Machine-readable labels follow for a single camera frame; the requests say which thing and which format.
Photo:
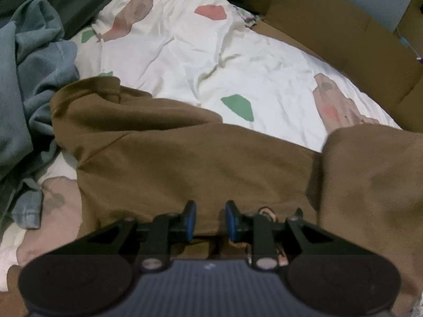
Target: crumpled fabric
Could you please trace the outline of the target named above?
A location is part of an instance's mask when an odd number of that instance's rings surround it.
[[[411,317],[423,317],[423,293],[417,299]]]
[[[56,153],[49,101],[79,79],[77,46],[63,40],[47,0],[28,0],[0,29],[0,230],[5,219],[38,228],[41,188],[32,174]]]

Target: brown cloth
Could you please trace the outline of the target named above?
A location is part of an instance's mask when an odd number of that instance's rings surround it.
[[[51,108],[59,145],[79,163],[80,235],[122,217],[179,212],[189,199],[205,236],[224,233],[228,199],[247,213],[269,206],[279,220],[300,207],[307,220],[390,259],[402,278],[393,311],[410,316],[423,290],[422,134],[341,128],[320,155],[110,77],[62,88]],[[16,282],[8,285],[0,317],[23,317]]]
[[[245,213],[300,207],[316,222],[320,154],[222,123],[211,111],[153,99],[97,77],[61,89],[50,102],[57,143],[78,160],[80,235],[134,216],[151,221],[197,202],[196,235],[225,232],[224,204]]]
[[[341,128],[322,163],[319,225],[391,260],[402,280],[393,312],[410,316],[423,291],[423,134]]]

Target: white bedsheet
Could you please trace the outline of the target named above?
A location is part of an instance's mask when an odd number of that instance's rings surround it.
[[[113,0],[92,28],[73,38],[81,78],[114,75],[124,86],[154,97],[215,111],[224,123],[321,151],[327,132],[312,92],[317,87],[314,76],[323,73],[355,101],[362,115],[398,127],[328,64],[246,28],[226,0],[152,0],[151,11],[133,24],[129,34],[99,41],[94,33],[110,31],[130,1]],[[219,9],[217,18],[224,10],[226,19],[212,20],[195,12],[207,5]]]
[[[0,243],[0,292],[7,292],[7,272],[11,266],[18,264],[16,251],[21,245],[26,230],[12,223],[3,234]]]

